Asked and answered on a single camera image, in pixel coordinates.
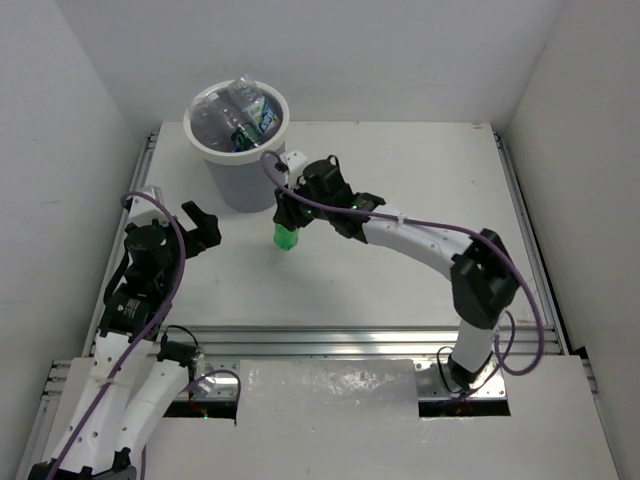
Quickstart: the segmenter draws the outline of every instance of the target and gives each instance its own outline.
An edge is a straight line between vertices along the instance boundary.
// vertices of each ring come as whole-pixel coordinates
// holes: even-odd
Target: gray bin
[[[230,83],[231,81],[218,83],[207,88],[196,96],[194,102],[216,92],[223,101],[231,103],[227,94],[227,87]],[[265,150],[284,153],[289,126],[289,106],[284,97],[267,84],[260,82],[257,84],[280,117],[280,125],[278,125],[276,133],[259,148],[238,153],[212,150],[202,145],[193,135],[188,110],[185,112],[183,120],[185,134],[191,145],[207,162],[222,198],[231,208],[244,213],[261,212],[275,204],[274,190],[276,187],[265,175],[260,156]],[[272,171],[284,182],[284,174],[275,170],[273,158],[269,159],[269,164]]]

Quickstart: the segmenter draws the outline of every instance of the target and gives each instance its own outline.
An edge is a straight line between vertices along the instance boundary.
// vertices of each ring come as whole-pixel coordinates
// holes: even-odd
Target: white tabletop
[[[499,233],[535,290],[491,127],[470,123],[294,122],[287,150],[335,154],[354,191],[380,195],[413,217]],[[194,200],[220,218],[222,245],[187,263],[172,323],[216,326],[420,327],[458,323],[451,285],[396,252],[340,237],[324,222],[290,252],[272,241],[274,208],[241,214],[224,204],[182,124],[164,123],[146,184],[169,210]],[[511,306],[533,322],[521,291]]]
[[[528,362],[510,359],[516,368]],[[91,359],[73,361],[43,458],[90,368]],[[147,446],[147,478],[618,478],[575,356],[546,356],[530,375],[507,376],[506,417],[419,418],[408,360],[242,361],[240,376],[237,426],[163,418]]]

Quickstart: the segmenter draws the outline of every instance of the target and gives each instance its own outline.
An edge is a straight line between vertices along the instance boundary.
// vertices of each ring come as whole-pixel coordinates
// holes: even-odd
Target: white panel
[[[624,478],[640,478],[640,4],[572,1],[510,128],[574,345]]]
[[[416,148],[415,139],[421,147]],[[423,220],[498,232],[535,289],[493,133],[487,124],[294,123],[291,149],[310,158],[334,153],[354,191],[370,192]],[[364,245],[316,221],[283,252],[273,244],[273,212],[226,206],[181,123],[165,123],[147,183],[182,220],[195,200],[220,217],[222,244],[187,263],[169,314],[183,325],[456,325],[451,283],[397,252]],[[190,224],[188,218],[185,226]],[[518,292],[519,323],[532,314]]]
[[[617,478],[578,357],[546,357],[532,374],[507,377],[510,417],[419,419],[410,362],[243,362],[240,370],[237,426],[163,419],[147,478]],[[59,412],[68,413],[64,401]]]
[[[562,0],[57,0],[138,132],[249,72],[294,120],[501,128]]]
[[[0,4],[0,478],[51,361],[80,352],[137,153],[52,1]]]

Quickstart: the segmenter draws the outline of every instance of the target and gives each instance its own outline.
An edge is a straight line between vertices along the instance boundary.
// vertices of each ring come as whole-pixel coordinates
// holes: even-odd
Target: white wall
[[[57,0],[138,133],[250,72],[295,120],[506,125],[563,0]]]
[[[640,3],[573,0],[508,140],[622,478],[640,478]]]
[[[53,0],[0,4],[0,478],[80,353],[137,145]]]

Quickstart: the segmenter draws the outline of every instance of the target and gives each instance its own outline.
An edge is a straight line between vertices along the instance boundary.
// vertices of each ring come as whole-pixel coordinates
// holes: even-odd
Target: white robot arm
[[[162,204],[155,187],[143,195]],[[135,480],[133,464],[151,432],[193,380],[197,347],[165,335],[151,373],[129,398],[170,309],[167,299],[182,263],[176,230],[184,258],[191,258],[220,244],[218,219],[187,202],[182,209],[197,228],[186,231],[177,220],[168,226],[165,213],[137,200],[129,206],[124,258],[105,289],[93,365],[80,401],[52,459],[34,465],[29,480]]]
[[[302,152],[291,152],[276,169],[288,174],[288,188],[300,197],[276,190],[278,208],[273,220],[277,225],[295,232],[314,219],[326,220],[344,237],[395,250],[451,281],[453,303],[462,321],[449,369],[462,391],[468,391],[489,361],[500,314],[518,289],[503,262],[483,242],[446,229],[403,223],[408,217],[383,198],[354,193],[333,155],[309,161]],[[314,208],[313,203],[323,208]],[[351,215],[345,209],[367,215]],[[508,256],[495,232],[485,229],[479,235]]]

